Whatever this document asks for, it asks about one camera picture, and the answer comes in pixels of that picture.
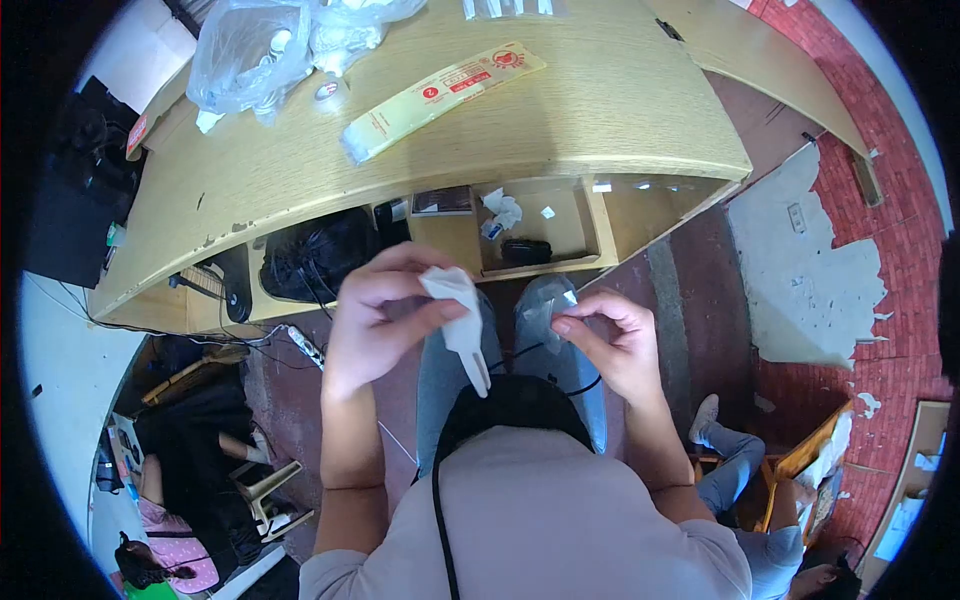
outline tape roll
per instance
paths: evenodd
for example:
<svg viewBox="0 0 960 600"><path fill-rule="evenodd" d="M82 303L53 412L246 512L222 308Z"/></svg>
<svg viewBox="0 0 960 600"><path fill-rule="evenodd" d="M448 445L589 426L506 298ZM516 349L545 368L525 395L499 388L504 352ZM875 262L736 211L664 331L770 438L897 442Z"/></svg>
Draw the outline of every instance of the tape roll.
<svg viewBox="0 0 960 600"><path fill-rule="evenodd" d="M327 74L326 81L313 94L313 106L320 112L337 112L347 103L348 97L344 80Z"/></svg>

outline black pouch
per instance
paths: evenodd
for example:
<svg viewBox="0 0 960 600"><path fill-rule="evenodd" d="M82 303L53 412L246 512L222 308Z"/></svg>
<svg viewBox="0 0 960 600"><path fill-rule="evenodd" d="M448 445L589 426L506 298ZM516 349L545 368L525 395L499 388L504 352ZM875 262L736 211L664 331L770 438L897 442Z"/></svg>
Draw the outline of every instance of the black pouch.
<svg viewBox="0 0 960 600"><path fill-rule="evenodd" d="M276 298L326 304L336 300L349 272L379 250L367 211L341 210L267 236L260 284Z"/></svg>

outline white wall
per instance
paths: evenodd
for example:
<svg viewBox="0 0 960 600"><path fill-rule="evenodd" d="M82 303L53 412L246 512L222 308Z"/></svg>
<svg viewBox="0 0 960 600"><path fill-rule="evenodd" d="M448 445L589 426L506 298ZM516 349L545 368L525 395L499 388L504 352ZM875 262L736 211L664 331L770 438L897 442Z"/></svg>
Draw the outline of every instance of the white wall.
<svg viewBox="0 0 960 600"><path fill-rule="evenodd" d="M197 40L162 0L133 0L87 58L77 89L96 76L118 100L143 113L196 49Z"/></svg>
<svg viewBox="0 0 960 600"><path fill-rule="evenodd" d="M850 0L810 1L844 35L874 71L883 88L887 90L913 137L913 143L917 146L926 174L930 177L930 183L933 184L933 194L937 198L937 205L940 206L944 229L950 233L953 230L953 219L950 215L944 165L940 161L940 153L937 152L937 145L933 141L933 135L930 134L930 127L926 124L924 113L920 110L917 98L914 97L913 90L903 77L897 62L883 45L874 28Z"/></svg>
<svg viewBox="0 0 960 600"><path fill-rule="evenodd" d="M144 334L90 325L69 312L83 314L56 281L24 275L19 314L23 391L60 499L90 545L87 502L97 442ZM68 287L84 300L80 288ZM29 398L37 385L43 392Z"/></svg>

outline finger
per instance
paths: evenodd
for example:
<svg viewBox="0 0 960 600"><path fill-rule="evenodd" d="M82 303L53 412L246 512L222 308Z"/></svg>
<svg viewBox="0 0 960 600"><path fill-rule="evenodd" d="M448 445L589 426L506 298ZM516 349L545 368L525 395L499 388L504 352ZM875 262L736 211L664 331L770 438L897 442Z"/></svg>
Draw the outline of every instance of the finger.
<svg viewBox="0 0 960 600"><path fill-rule="evenodd" d="M565 340L580 349L594 365L603 365L616 350L596 333L590 330L583 321L573 317L558 317L550 325Z"/></svg>
<svg viewBox="0 0 960 600"><path fill-rule="evenodd" d="M567 308L564 314L580 318L597 314L605 315L616 321L617 326L622 330L634 331L642 327L644 317L649 312L646 308L627 300L613 290L601 289L580 299L575 306Z"/></svg>
<svg viewBox="0 0 960 600"><path fill-rule="evenodd" d="M350 292L367 306L379 306L387 300L428 296L416 273L384 271L365 273L350 283Z"/></svg>
<svg viewBox="0 0 960 600"><path fill-rule="evenodd" d="M388 344L406 351L441 325L459 319L467 312L467 308L456 300L434 300L421 306L412 315L380 325L377 332Z"/></svg>
<svg viewBox="0 0 960 600"><path fill-rule="evenodd" d="M411 265L422 266L421 271L429 267L448 269L456 266L452 258L439 250L423 244L404 242L391 246L367 263L369 271L404 270Z"/></svg>

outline gray shirt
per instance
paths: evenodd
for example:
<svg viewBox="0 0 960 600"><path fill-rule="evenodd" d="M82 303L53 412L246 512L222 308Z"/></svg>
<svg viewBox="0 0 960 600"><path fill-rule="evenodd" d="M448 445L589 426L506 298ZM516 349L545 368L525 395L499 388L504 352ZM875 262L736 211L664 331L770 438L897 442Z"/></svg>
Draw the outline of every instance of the gray shirt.
<svg viewBox="0 0 960 600"><path fill-rule="evenodd" d="M557 431L495 427L440 470L460 594L471 598L748 600L733 531L657 512L636 474ZM319 554L300 599L449 598L429 477L404 494L369 556Z"/></svg>
<svg viewBox="0 0 960 600"><path fill-rule="evenodd" d="M752 600L780 600L804 561L804 535L800 525L765 534L734 529L747 555L754 577Z"/></svg>

